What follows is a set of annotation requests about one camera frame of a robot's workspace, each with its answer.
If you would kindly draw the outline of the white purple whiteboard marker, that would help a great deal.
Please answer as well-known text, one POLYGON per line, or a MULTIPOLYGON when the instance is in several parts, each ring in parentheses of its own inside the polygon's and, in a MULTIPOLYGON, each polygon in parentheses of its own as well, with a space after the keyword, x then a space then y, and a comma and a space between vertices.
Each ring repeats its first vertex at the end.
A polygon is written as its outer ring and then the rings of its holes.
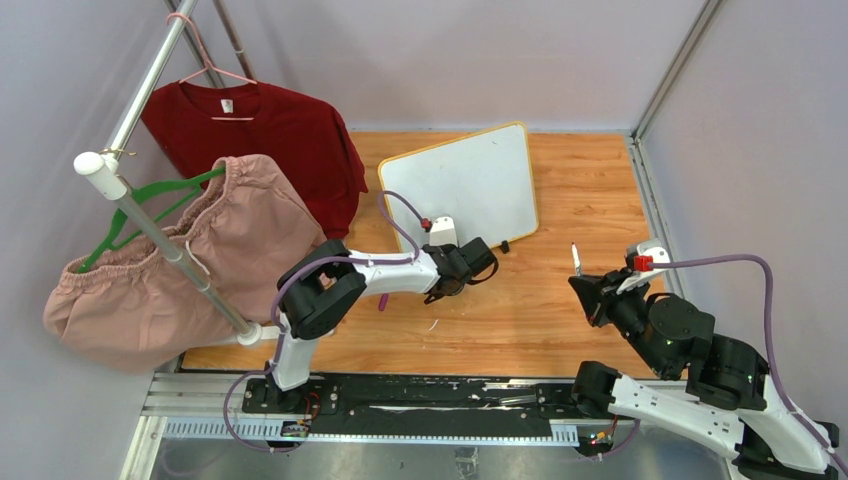
POLYGON ((579 255, 579 250, 575 242, 571 243, 571 254, 576 276, 582 275, 582 262, 579 255))

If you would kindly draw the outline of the yellow-framed whiteboard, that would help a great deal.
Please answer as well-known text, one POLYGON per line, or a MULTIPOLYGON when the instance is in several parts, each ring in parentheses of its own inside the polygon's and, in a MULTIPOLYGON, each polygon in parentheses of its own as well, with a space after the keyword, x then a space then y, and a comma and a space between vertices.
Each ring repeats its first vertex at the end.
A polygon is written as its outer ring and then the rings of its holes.
POLYGON ((449 217, 458 242, 491 247, 539 228, 528 132, 511 122, 383 160, 383 190, 432 221, 449 217))

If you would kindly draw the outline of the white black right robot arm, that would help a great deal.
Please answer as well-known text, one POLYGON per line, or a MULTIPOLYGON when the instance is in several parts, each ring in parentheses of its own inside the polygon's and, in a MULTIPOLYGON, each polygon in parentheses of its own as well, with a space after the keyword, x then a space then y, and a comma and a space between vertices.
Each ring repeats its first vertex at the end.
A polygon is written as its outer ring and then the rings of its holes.
POLYGON ((571 403, 648 422, 705 446, 747 479, 836 479, 839 429, 787 407, 768 361, 751 345, 715 333, 713 315, 644 283, 623 289, 628 269, 575 275, 588 323, 614 326, 662 381, 684 380, 688 399, 649 387, 599 361, 584 361, 571 403))

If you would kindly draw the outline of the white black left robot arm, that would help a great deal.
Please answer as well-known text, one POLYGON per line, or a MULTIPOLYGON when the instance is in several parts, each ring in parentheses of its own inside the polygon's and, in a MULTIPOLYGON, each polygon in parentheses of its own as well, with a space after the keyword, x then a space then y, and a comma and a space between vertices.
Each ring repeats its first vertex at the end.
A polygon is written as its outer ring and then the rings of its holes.
POLYGON ((426 304, 461 293, 499 267, 480 238, 463 246, 424 245, 405 253, 364 253, 328 240, 277 282, 271 321, 279 329, 269 361, 268 400, 283 413, 306 400, 312 357, 319 339, 333 331, 362 297, 391 293, 424 296, 426 304))

